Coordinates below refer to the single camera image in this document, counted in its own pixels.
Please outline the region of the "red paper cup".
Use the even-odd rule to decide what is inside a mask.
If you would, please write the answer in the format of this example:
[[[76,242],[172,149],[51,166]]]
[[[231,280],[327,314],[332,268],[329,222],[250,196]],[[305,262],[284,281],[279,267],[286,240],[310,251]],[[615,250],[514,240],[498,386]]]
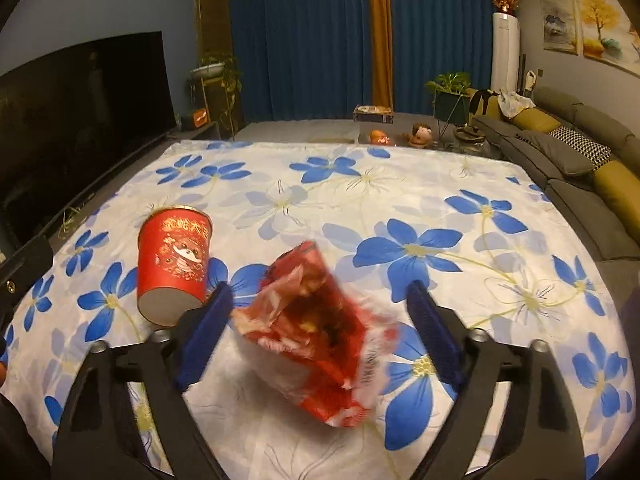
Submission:
[[[149,322],[177,324],[183,313],[197,309],[206,298],[209,216],[188,206],[152,212],[138,235],[138,310]]]

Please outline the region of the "red white plastic bag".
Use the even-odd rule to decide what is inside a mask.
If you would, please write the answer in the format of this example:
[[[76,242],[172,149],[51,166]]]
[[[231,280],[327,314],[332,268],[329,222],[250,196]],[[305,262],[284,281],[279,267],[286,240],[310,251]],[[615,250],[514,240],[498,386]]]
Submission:
[[[277,258],[231,324],[269,387],[336,428],[358,426],[375,408],[400,332],[384,304],[341,288],[311,240]]]

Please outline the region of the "blue flower tablecloth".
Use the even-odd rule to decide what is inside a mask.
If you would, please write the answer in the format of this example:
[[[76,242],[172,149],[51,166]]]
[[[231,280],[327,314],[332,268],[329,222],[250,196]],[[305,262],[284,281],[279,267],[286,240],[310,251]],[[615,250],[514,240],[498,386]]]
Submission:
[[[405,310],[421,282],[498,341],[551,346],[595,472],[638,413],[630,354],[596,263],[551,194],[510,162],[414,148],[173,145],[63,246],[6,329],[4,395],[44,456],[90,344],[133,344],[148,270],[276,313],[232,318],[186,394],[235,479],[405,479],[454,394]]]

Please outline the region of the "dark tea tray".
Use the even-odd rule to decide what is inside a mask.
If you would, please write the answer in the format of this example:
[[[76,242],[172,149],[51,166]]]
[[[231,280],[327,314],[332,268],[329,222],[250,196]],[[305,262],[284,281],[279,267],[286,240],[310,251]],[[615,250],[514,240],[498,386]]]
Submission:
[[[485,133],[471,125],[457,127],[454,130],[454,137],[459,142],[466,144],[483,144],[486,141]]]

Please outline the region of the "orange glowing clock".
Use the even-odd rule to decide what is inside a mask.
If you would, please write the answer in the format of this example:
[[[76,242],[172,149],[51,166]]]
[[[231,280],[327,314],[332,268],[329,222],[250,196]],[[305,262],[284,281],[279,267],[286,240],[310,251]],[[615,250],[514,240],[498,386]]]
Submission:
[[[193,131],[209,124],[209,116],[206,108],[192,110],[189,114],[182,115],[181,129],[183,131]]]

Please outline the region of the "grey sectional sofa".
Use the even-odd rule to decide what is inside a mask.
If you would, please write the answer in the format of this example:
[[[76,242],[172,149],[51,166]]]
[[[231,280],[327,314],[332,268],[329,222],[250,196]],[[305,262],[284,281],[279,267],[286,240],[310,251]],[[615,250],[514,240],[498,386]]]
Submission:
[[[499,97],[469,89],[471,126],[525,170],[593,259],[639,258],[639,138],[616,119],[548,87],[506,116]]]

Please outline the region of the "yellow cushion near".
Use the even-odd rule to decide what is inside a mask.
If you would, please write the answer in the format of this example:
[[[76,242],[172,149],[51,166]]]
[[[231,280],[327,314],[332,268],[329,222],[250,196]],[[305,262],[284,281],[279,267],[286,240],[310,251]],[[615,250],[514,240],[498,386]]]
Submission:
[[[623,223],[629,236],[639,243],[639,179],[621,162],[611,160],[594,172],[593,185],[596,193]]]

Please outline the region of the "yellow cushion far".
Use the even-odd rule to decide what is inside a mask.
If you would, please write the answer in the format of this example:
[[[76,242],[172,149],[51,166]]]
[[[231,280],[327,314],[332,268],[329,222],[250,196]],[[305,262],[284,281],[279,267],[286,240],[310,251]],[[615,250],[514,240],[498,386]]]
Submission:
[[[511,122],[521,130],[532,130],[541,133],[550,133],[562,126],[556,118],[540,110],[538,107],[521,110],[511,119]]]

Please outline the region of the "black white patterned cushion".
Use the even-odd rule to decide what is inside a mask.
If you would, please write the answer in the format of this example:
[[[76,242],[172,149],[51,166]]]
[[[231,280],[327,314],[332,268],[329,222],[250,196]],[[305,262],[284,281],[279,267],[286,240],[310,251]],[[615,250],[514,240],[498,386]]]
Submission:
[[[592,140],[585,133],[567,126],[555,128],[549,132],[549,136],[562,141],[582,156],[585,156],[592,163],[594,170],[599,169],[613,159],[612,150],[608,146]]]

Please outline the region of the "black jacket on sofa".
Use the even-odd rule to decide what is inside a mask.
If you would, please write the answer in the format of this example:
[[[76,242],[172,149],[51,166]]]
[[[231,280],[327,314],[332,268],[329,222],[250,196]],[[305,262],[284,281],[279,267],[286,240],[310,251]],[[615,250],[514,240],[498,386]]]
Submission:
[[[490,89],[476,90],[467,88],[466,94],[469,96],[469,118],[471,125],[476,116],[485,116],[491,119],[503,121],[503,116],[498,104],[498,93]]]

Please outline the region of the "white cloth on sofa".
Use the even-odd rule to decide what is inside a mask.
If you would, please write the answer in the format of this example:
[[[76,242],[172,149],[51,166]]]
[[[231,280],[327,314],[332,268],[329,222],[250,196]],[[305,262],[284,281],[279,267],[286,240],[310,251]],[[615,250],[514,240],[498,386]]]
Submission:
[[[497,94],[497,101],[501,113],[508,119],[513,119],[523,110],[535,108],[536,104],[532,99],[521,96],[514,91],[501,89]]]

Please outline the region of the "hanging plant on shelf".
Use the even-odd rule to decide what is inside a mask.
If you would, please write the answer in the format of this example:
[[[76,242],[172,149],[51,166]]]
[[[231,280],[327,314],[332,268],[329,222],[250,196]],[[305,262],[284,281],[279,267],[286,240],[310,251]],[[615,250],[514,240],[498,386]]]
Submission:
[[[243,88],[238,59],[229,52],[206,51],[190,71],[190,83],[193,91],[201,91],[208,119],[235,140],[239,131],[235,110]]]

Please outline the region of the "white standing air conditioner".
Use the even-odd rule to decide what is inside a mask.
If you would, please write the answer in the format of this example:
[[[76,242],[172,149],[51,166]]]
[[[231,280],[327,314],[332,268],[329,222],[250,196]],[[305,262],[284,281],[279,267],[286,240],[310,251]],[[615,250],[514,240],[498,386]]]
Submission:
[[[520,69],[520,22],[510,14],[492,14],[492,91],[515,91]]]

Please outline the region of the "blue curtain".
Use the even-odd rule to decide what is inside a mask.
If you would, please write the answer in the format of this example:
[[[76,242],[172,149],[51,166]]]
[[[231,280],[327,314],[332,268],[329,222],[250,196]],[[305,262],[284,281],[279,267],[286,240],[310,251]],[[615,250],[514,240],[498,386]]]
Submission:
[[[390,0],[393,110],[426,114],[425,84],[465,72],[491,78],[490,0]],[[249,122],[347,118],[372,103],[368,0],[230,0]]]

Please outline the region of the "orange curtain strip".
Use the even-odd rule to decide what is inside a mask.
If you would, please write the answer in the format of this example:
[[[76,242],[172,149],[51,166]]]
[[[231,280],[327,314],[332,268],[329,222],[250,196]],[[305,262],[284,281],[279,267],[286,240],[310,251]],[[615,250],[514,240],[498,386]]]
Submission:
[[[372,103],[394,104],[392,2],[368,0],[371,40]]]

